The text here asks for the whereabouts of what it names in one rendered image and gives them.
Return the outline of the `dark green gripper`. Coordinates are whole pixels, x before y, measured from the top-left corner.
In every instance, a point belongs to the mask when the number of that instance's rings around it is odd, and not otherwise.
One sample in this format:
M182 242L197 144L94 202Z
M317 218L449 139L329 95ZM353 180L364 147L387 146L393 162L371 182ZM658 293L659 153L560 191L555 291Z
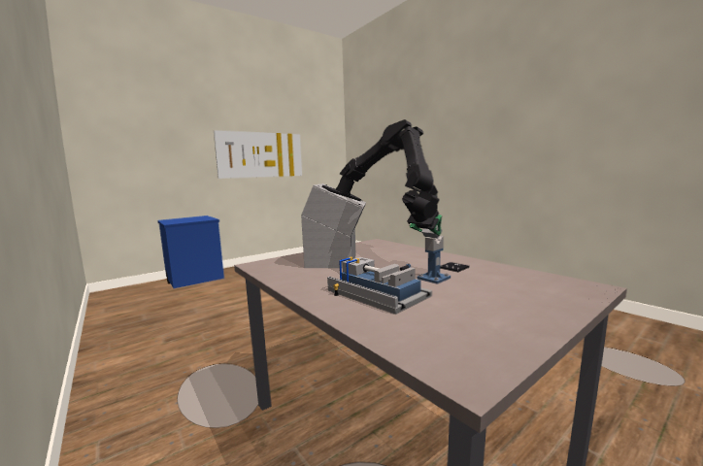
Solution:
M409 212L410 212L410 211L409 211ZM431 218L427 218L427 217L422 216L422 215L420 215L420 214L418 214L418 213L416 213L416 212L410 212L410 213L411 213L411 215L410 215L410 217L409 217L408 220L407 220L408 223L411 223L411 224L410 224L410 228L413 228L413 229L415 229L415 230L417 230L417 231L419 231L419 232L422 231L421 228L429 229L430 231L432 231L432 232L435 233L436 235L440 236L440 234L441 234L441 221L442 221L442 216L439 215L439 212L438 212L438 211L437 211L436 215L433 216L433 217L431 217ZM414 217L413 217L412 215L414 215ZM436 217L436 218L435 218L435 217ZM435 220L434 220L434 219L435 219ZM433 222L433 221L434 221L434 222ZM439 222L439 223L438 223L438 222ZM438 224L438 231L436 230L437 224ZM433 225L433 226L432 226L432 225ZM431 227L431 226L432 226L432 227Z

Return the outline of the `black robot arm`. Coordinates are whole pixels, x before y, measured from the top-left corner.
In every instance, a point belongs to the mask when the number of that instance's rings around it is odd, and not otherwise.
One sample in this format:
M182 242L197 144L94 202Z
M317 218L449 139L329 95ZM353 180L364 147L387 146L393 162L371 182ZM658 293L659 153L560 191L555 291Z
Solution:
M360 198L350 194L354 181L361 180L370 167L389 153L404 150L407 160L405 186L413 190L405 193L402 201L410 212L416 212L427 218L433 217L438 209L439 198L437 198L438 191L433 185L432 173L423 156L419 139L422 134L423 131L420 128L412 127L412 124L406 119L389 125L377 144L347 163L340 172L343 177L340 179L338 187L332 188L326 185L322 185L322 187L330 192L361 201ZM418 194L420 190L422 193Z

